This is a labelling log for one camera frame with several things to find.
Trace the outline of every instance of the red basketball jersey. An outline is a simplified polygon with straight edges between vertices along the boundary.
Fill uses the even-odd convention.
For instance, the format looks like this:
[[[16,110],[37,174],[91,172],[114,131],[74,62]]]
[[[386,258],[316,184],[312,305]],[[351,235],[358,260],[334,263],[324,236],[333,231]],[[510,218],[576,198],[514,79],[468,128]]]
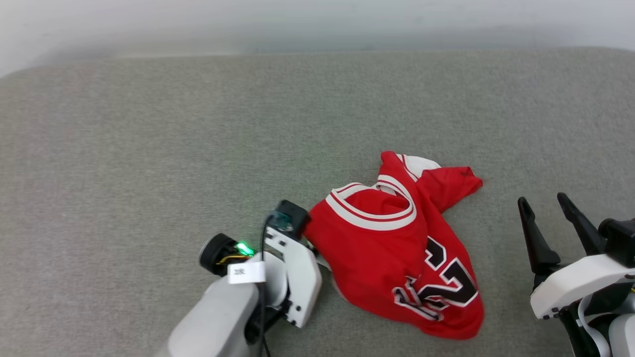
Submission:
[[[382,161],[375,185],[352,183],[318,203],[305,236],[351,304],[431,335],[475,336],[484,315],[476,277],[441,213],[482,181],[468,167],[392,151]]]

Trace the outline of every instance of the gray couch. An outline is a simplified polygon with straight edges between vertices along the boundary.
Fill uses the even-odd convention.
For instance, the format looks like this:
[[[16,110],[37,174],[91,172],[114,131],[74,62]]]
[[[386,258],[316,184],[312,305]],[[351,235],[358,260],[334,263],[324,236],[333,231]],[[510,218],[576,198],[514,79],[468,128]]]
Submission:
[[[566,356],[537,320],[516,200],[563,260],[584,255],[556,201],[635,215],[635,54],[345,53],[111,60],[0,79],[0,356],[148,356],[198,301],[217,232],[256,242],[280,199],[310,208],[373,183],[394,150],[469,165],[485,186],[445,217],[486,318],[454,342],[362,311],[323,271],[311,322],[278,356]]]

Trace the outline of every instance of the black number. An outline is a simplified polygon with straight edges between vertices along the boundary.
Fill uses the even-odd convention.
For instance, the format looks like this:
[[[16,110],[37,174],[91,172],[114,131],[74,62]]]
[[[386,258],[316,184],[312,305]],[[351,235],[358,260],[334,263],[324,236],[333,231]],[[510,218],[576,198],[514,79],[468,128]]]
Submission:
[[[437,271],[446,262],[446,250],[443,245],[428,237],[425,262]],[[432,321],[443,320],[441,311],[450,305],[465,307],[478,295],[476,284],[458,258],[453,259],[439,274],[445,285],[428,284],[419,289],[413,288],[417,279],[406,277],[404,287],[392,289],[395,304],[406,307]]]
[[[445,247],[443,245],[440,245],[439,242],[437,242],[430,236],[428,236],[428,245],[425,248],[425,252],[428,254],[425,262],[428,263],[428,265],[434,271],[437,271],[447,259],[445,254]]]
[[[464,307],[478,295],[472,277],[458,258],[450,262],[441,272],[441,278],[446,286],[428,284],[418,291],[419,299],[426,301],[438,299],[435,301]]]

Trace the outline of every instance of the jersey neckline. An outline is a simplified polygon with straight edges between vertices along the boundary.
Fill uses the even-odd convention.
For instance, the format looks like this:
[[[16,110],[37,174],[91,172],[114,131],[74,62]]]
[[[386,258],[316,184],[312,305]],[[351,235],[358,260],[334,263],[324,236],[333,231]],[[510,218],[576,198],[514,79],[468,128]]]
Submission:
[[[401,212],[389,215],[375,215],[364,212],[346,202],[346,198],[357,192],[371,189],[380,190],[381,188],[393,190],[396,194],[404,197],[408,201],[408,207]],[[411,224],[417,217],[417,207],[406,187],[394,177],[388,175],[379,175],[377,183],[371,187],[354,182],[331,190],[331,193],[326,198],[326,203],[335,214],[346,222],[373,231],[392,231],[403,228]]]

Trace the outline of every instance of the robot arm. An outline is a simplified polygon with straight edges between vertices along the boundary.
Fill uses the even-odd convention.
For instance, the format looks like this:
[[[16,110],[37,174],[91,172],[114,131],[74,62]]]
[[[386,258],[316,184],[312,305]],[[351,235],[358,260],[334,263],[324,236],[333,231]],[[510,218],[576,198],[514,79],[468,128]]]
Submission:
[[[635,356],[635,220],[607,219],[595,230],[565,194],[559,193],[558,201],[587,256],[560,264],[521,197],[518,208],[535,274],[531,308],[538,318],[560,319],[576,357]]]
[[[172,331],[156,357],[246,357],[249,345],[258,342],[262,320],[265,331],[280,318],[305,326],[322,285],[315,254],[301,241],[308,214],[288,201],[282,201],[275,213],[277,218],[264,228],[266,284],[230,284],[231,263],[258,262],[262,252],[250,257],[253,252],[246,252],[244,243],[224,234],[215,236],[199,260],[221,278]],[[258,290],[263,287],[264,319]]]

